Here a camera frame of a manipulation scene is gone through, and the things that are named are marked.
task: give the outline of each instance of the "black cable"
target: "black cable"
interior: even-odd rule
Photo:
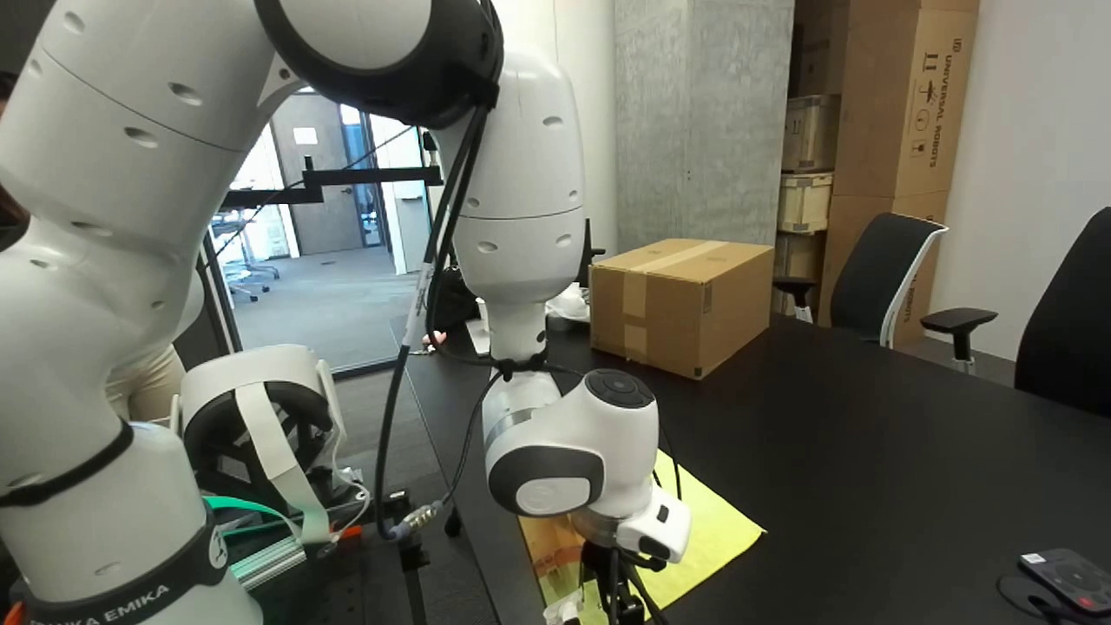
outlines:
[[[271,203],[258,203],[258,207],[249,212],[249,219],[240,221],[240,228],[231,228],[231,241],[227,241],[227,242],[215,250],[215,258],[227,253],[227,250],[247,234],[247,225],[249,225],[264,207],[271,207]]]
[[[683,499],[683,471],[680,462],[669,455],[669,471],[674,471],[674,497]]]
[[[656,625],[667,625],[658,605],[654,600],[644,581],[637,581],[637,568],[634,568],[632,563],[628,563],[628,581],[632,581],[634,592],[644,600],[654,622],[656,622]]]
[[[367,162],[371,156],[379,156],[379,149],[384,149],[389,141],[394,141],[394,139],[404,139],[404,136],[409,136],[409,131],[412,131],[412,124],[407,124],[404,131],[389,136],[389,139],[379,141],[375,149],[360,154],[360,156],[352,158],[345,171],[354,171],[354,168]]]
[[[379,433],[379,459],[375,459],[375,529],[383,533],[383,543],[389,543],[389,516],[384,516],[384,469],[389,469],[389,436],[391,436],[391,418],[394,418],[394,396],[404,388],[404,375],[409,364],[409,344],[404,344],[394,350],[394,364],[391,364],[391,379],[389,379],[389,391],[384,391],[384,410],[383,410],[383,433]]]
[[[622,563],[618,563],[618,553],[612,553],[612,590],[608,590],[608,614],[612,614],[612,625],[622,625],[622,605],[618,605],[618,585],[622,585]]]
[[[445,185],[437,214],[431,221],[431,237],[423,242],[423,264],[431,264],[437,258],[437,250],[442,250],[445,219],[449,219],[456,192],[457,192],[457,177],[463,177],[463,162],[465,162],[463,156],[465,156],[465,144],[472,141],[472,131],[475,131],[475,124],[465,124],[463,141],[457,141],[457,156],[456,156],[456,162],[449,171],[449,185]]]
[[[407,592],[409,592],[412,622],[423,625],[427,609],[423,609],[423,585],[419,585],[415,568],[407,568]]]
[[[465,168],[463,168],[463,173],[457,173],[463,192],[467,187],[467,177],[472,177],[472,168],[475,168],[475,154],[480,154],[480,144],[483,144],[486,116],[488,116],[488,112],[475,112],[472,129],[467,129],[472,141],[463,144],[463,156],[465,156]],[[457,221],[463,192],[457,192],[456,202],[451,202],[449,237],[456,234],[456,221]],[[433,264],[431,282],[437,282],[442,261],[445,261],[445,246],[437,250],[437,264]],[[383,433],[379,433],[379,459],[375,459],[375,502],[379,502],[375,529],[379,529],[379,533],[383,533],[384,543],[391,538],[389,516],[384,516],[389,436],[391,436],[394,396],[398,396],[407,364],[409,364],[409,344],[398,346],[394,364],[391,364],[389,396],[384,396],[384,413],[383,413]]]
[[[483,391],[480,391],[475,404],[472,404],[472,418],[467,418],[465,433],[463,433],[463,450],[457,450],[457,459],[456,459],[456,475],[451,475],[451,481],[449,481],[445,502],[451,502],[456,492],[457,492],[463,466],[465,466],[465,455],[467,455],[467,448],[472,448],[475,423],[480,423],[480,418],[483,418],[483,404],[486,404],[486,396],[488,396],[488,388],[493,388],[496,381],[499,381],[499,375],[488,375],[488,381],[483,386]]]
[[[437,312],[437,304],[442,304],[442,274],[445,274],[445,261],[449,261],[449,250],[451,250],[451,241],[456,241],[456,225],[457,225],[463,203],[465,203],[467,180],[472,180],[472,173],[475,173],[475,158],[480,158],[480,149],[483,149],[486,118],[488,118],[488,112],[480,106],[475,118],[472,118],[472,124],[467,124],[467,141],[457,149],[463,177],[457,177],[457,192],[456,192],[456,198],[451,198],[451,212],[449,212],[449,219],[445,219],[445,237],[442,237],[437,261],[433,261],[431,283],[427,283],[423,333],[427,333],[431,340],[433,340],[433,312]]]

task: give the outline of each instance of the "black stand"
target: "black stand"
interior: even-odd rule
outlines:
[[[622,553],[588,543],[584,573],[597,576],[597,598],[612,625],[644,622],[644,605],[632,592],[632,563]]]
[[[389,499],[384,499],[389,523],[398,523],[409,511],[412,511],[412,499],[407,491],[389,492]],[[419,568],[427,565],[427,553],[423,553],[415,530],[407,533],[404,543],[394,543],[394,558],[407,573],[412,622],[427,625],[423,585],[419,585]]]

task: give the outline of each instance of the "cardboard box stack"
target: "cardboard box stack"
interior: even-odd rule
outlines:
[[[845,85],[821,253],[821,319],[847,253],[878,212],[944,221],[979,0],[847,2]],[[934,261],[906,300],[900,338],[927,312]]]
[[[835,112],[835,92],[787,100],[774,278],[804,278],[818,283],[832,187],[828,171],[835,156]],[[791,308],[784,291],[774,294],[774,308]]]

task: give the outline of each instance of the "desk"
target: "desk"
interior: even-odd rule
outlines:
[[[553,350],[563,386],[614,364],[588,338]],[[770,530],[669,622],[1026,622],[996,592],[1018,553],[1073,546],[1111,565],[1111,420],[802,322],[774,322],[700,386],[622,369],[658,391],[664,448]],[[486,372],[431,359],[409,372],[451,469]],[[499,622],[539,622],[525,538],[486,497],[480,448],[463,519]]]

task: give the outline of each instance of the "cable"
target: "cable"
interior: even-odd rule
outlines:
[[[354,171],[354,168],[367,162],[379,149],[384,149],[389,141],[394,141],[394,139],[404,139],[404,136],[409,136],[409,131],[412,131],[412,124],[407,124],[404,131],[389,136],[389,139],[379,141],[375,149],[360,154],[360,156],[352,158],[345,171]]]
[[[612,625],[622,625],[618,585],[622,585],[622,563],[618,563],[618,553],[612,553],[612,590],[608,590],[608,619],[612,619]]]
[[[480,418],[483,418],[483,404],[486,404],[486,396],[488,396],[488,388],[493,388],[496,381],[499,381],[499,375],[493,375],[493,379],[483,386],[480,399],[472,404],[472,418],[467,418],[465,433],[463,433],[463,450],[457,450],[457,459],[456,459],[456,475],[451,475],[451,481],[449,481],[445,502],[451,502],[456,492],[457,492],[463,466],[465,466],[465,455],[467,455],[467,448],[472,448],[475,423],[480,423]]]
[[[427,609],[423,609],[423,585],[419,585],[415,568],[407,568],[407,592],[409,592],[412,622],[423,625]]]
[[[644,581],[637,581],[637,568],[634,568],[632,563],[628,563],[628,581],[632,581],[634,592],[644,600],[654,622],[656,622],[656,625],[667,625],[658,605],[654,600]]]
[[[683,499],[683,469],[674,455],[669,455],[669,471],[674,471],[674,497]]]
[[[475,124],[465,124],[463,141],[457,141],[457,156],[456,156],[456,162],[449,171],[449,185],[445,185],[437,214],[431,221],[431,237],[423,242],[423,264],[431,264],[437,258],[437,250],[442,250],[442,228],[445,228],[445,219],[449,219],[456,192],[457,192],[457,177],[463,177],[463,162],[465,162],[463,156],[465,156],[465,144],[472,141],[472,131],[475,131]]]
[[[227,250],[249,228],[249,221],[253,221],[264,207],[271,207],[271,203],[258,203],[258,207],[249,212],[249,219],[240,221],[240,228],[231,228],[231,237],[215,250],[215,258],[227,253]]]
[[[445,274],[445,261],[449,261],[449,250],[451,250],[451,241],[456,241],[456,225],[457,225],[457,214],[463,214],[463,203],[465,203],[465,192],[467,192],[467,180],[472,180],[472,171],[475,171],[475,158],[480,158],[480,149],[483,149],[486,118],[488,118],[486,106],[480,106],[472,116],[472,122],[465,129],[465,141],[457,149],[457,158],[451,162],[451,173],[457,173],[456,168],[463,162],[463,173],[456,180],[457,187],[451,187],[451,203],[449,203],[449,194],[442,202],[442,203],[449,203],[449,214],[445,219],[437,214],[445,234],[433,234],[437,253],[433,253],[433,268],[431,268],[431,282],[427,282],[427,316],[423,316],[423,333],[431,340],[433,340],[433,312],[442,304],[442,274]]]
[[[203,497],[207,511],[240,511],[240,515],[260,515],[260,516],[275,516],[288,529],[288,533],[302,533],[298,523],[291,516],[284,516],[282,511],[275,508],[264,508],[258,499],[240,499],[240,497]]]
[[[431,234],[437,241],[437,261],[433,261],[433,272],[431,272],[431,291],[427,291],[427,308],[423,308],[423,330],[427,338],[433,340],[431,333],[431,302],[433,302],[433,283],[437,283],[437,274],[445,272],[445,250],[451,246],[451,237],[456,237],[456,221],[463,214],[463,198],[465,198],[465,187],[472,180],[472,171],[475,171],[475,156],[483,149],[483,129],[486,129],[486,118],[488,118],[488,106],[475,106],[467,129],[465,129],[465,144],[457,149],[457,158],[463,158],[463,171],[457,162],[451,162],[451,180],[457,187],[451,187],[451,212],[442,219],[445,221],[445,237],[442,234]],[[379,459],[375,459],[375,502],[384,511],[384,469],[389,469],[389,436],[391,436],[391,418],[394,418],[394,396],[398,396],[398,386],[404,386],[404,375],[407,375],[407,364],[409,364],[409,344],[398,346],[394,354],[394,369],[391,369],[391,379],[389,379],[389,396],[384,396],[384,413],[383,413],[383,433],[379,433]],[[407,529],[419,529],[427,516],[433,516],[442,511],[442,499],[433,502],[423,502],[415,508],[412,515],[407,515]],[[389,529],[389,516],[379,515],[375,516],[375,529],[384,543],[398,538],[398,530]]]
[[[5,619],[3,619],[3,625],[24,625],[24,619],[26,619],[26,609],[24,609],[24,605],[14,605],[14,609],[5,611]]]
[[[345,529],[336,529],[332,533],[345,538],[367,511],[371,511],[371,491],[357,485],[357,515],[352,515],[352,519]]]
[[[384,516],[384,469],[389,469],[391,413],[394,413],[394,396],[404,388],[407,362],[409,362],[409,344],[404,344],[394,350],[394,364],[391,364],[389,391],[384,391],[384,410],[383,410],[379,459],[375,459],[375,502],[379,502],[375,529],[379,529],[383,543],[391,538],[389,516]]]

